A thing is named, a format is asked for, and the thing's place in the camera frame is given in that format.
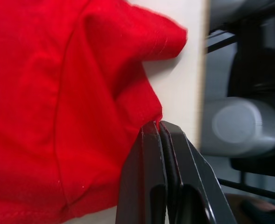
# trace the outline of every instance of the red t-shirt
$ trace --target red t-shirt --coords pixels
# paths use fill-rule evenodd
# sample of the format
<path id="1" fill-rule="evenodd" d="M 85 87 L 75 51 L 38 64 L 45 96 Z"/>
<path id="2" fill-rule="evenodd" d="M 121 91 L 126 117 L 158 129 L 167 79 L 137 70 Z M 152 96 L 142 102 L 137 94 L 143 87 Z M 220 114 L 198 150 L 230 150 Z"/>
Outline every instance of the red t-shirt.
<path id="1" fill-rule="evenodd" d="M 116 205 L 140 127 L 162 117 L 141 61 L 186 30 L 121 0 L 0 0 L 0 223 Z"/>

